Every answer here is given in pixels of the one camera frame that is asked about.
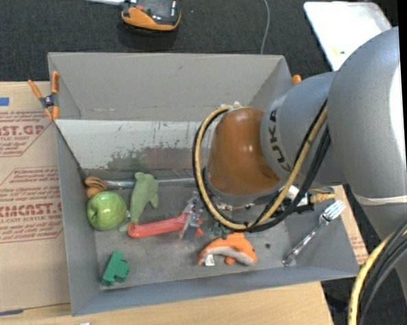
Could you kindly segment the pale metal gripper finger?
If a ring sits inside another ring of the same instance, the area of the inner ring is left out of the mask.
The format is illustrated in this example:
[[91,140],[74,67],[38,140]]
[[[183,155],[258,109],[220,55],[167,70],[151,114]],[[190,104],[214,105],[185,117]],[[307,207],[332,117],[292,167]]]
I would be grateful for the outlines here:
[[181,240],[193,239],[196,236],[197,231],[198,231],[198,227],[195,226],[194,224],[184,225],[183,229],[181,230],[181,232],[179,234],[179,238]]
[[199,192],[193,191],[191,197],[187,200],[186,211],[197,211],[197,207],[200,204]]

